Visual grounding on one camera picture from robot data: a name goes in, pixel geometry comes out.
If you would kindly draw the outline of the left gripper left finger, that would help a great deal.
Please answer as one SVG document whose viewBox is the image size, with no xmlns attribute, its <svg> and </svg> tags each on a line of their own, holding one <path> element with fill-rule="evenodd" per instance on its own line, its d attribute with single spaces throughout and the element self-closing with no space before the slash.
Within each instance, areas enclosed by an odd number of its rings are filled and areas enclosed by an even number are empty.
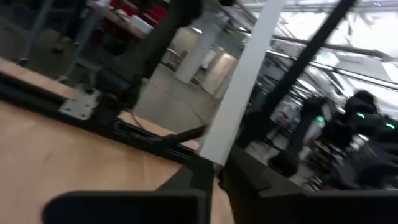
<svg viewBox="0 0 398 224">
<path fill-rule="evenodd" d="M 210 224 L 214 164 L 194 156 L 155 190 L 82 190 L 49 200 L 42 224 Z"/>
</svg>

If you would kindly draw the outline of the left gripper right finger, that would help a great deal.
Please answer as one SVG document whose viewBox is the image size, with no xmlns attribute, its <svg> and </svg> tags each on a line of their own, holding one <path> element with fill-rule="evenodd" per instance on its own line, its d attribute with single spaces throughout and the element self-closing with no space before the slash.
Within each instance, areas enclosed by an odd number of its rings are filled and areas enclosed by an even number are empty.
<svg viewBox="0 0 398 224">
<path fill-rule="evenodd" d="M 311 192 L 238 146 L 223 180 L 235 224 L 398 224 L 398 191 Z"/>
</svg>

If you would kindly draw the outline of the white building column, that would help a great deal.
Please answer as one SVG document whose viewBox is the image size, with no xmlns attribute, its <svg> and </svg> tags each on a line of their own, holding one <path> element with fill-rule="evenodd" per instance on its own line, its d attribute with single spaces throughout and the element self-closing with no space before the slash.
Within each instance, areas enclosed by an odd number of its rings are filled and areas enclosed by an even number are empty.
<svg viewBox="0 0 398 224">
<path fill-rule="evenodd" d="M 189 83 L 200 68 L 207 52 L 217 39 L 220 27 L 214 23 L 207 23 L 201 31 L 202 34 L 199 36 L 194 48 L 189 51 L 175 73 L 176 77 L 184 83 Z"/>
</svg>

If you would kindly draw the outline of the grey metal rack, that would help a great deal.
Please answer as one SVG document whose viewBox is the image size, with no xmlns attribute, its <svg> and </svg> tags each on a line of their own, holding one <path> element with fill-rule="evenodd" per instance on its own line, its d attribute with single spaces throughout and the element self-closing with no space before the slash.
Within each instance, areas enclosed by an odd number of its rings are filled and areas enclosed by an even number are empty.
<svg viewBox="0 0 398 224">
<path fill-rule="evenodd" d="M 22 34 L 24 34 L 26 45 L 22 56 L 15 60 L 18 65 L 24 65 L 27 63 L 29 52 L 31 51 L 31 48 L 36 41 L 39 32 L 44 27 L 45 21 L 49 16 L 50 11 L 52 10 L 52 5 L 54 1 L 55 0 L 43 0 L 43 4 L 37 14 L 37 17 L 35 18 L 31 30 L 21 31 Z M 88 39 L 90 38 L 90 35 L 95 28 L 95 24 L 98 20 L 98 13 L 93 7 L 95 4 L 96 3 L 93 2 L 93 0 L 88 0 L 88 2 L 86 3 L 86 6 L 89 7 L 89 9 L 86 15 L 86 19 L 84 21 L 84 26 L 81 26 L 81 29 L 79 31 L 78 45 L 72 57 L 72 61 L 67 68 L 67 71 L 63 75 L 59 76 L 57 79 L 57 81 L 60 83 L 64 83 L 66 80 L 68 80 L 69 76 L 72 74 L 72 71 L 74 71 L 75 67 L 78 65 L 79 60 L 81 59 L 80 55 L 85 48 L 85 44 L 88 42 Z"/>
</svg>

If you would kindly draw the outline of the wooden workbench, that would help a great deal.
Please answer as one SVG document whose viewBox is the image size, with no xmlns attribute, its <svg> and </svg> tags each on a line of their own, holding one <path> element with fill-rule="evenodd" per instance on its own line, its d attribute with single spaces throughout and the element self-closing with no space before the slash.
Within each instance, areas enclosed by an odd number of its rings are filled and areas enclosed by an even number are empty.
<svg viewBox="0 0 398 224">
<path fill-rule="evenodd" d="M 94 15 L 107 18 L 136 37 L 142 39 L 152 31 L 153 27 L 139 16 L 127 16 L 122 10 L 112 10 L 106 1 L 87 0 L 87 5 L 93 9 Z"/>
</svg>

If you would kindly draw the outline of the red plastic crate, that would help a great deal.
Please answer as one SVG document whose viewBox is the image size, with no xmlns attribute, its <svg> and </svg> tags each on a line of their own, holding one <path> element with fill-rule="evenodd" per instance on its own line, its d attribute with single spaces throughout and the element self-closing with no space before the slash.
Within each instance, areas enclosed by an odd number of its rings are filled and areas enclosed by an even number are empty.
<svg viewBox="0 0 398 224">
<path fill-rule="evenodd" d="M 166 15 L 166 13 L 167 7 L 163 4 L 153 4 L 143 9 L 138 16 L 151 26 L 155 26 Z"/>
</svg>

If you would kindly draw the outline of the black aluminium table frame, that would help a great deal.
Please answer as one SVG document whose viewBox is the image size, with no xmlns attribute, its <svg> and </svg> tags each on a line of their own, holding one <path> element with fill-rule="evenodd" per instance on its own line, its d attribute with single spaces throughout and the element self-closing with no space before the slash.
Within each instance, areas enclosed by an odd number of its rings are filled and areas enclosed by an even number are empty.
<svg viewBox="0 0 398 224">
<path fill-rule="evenodd" d="M 65 98 L 8 73 L 0 72 L 0 99 L 174 162 L 184 163 L 193 157 L 195 151 L 183 143 L 208 133 L 209 126 L 203 125 L 182 133 L 160 136 L 128 123 L 120 117 L 127 108 L 121 101 L 127 90 L 127 82 L 106 71 L 100 70 L 97 74 L 99 80 L 94 90 L 100 91 L 101 96 L 98 97 L 98 104 L 90 118 L 85 121 L 59 112 L 64 101 L 70 97 Z"/>
</svg>

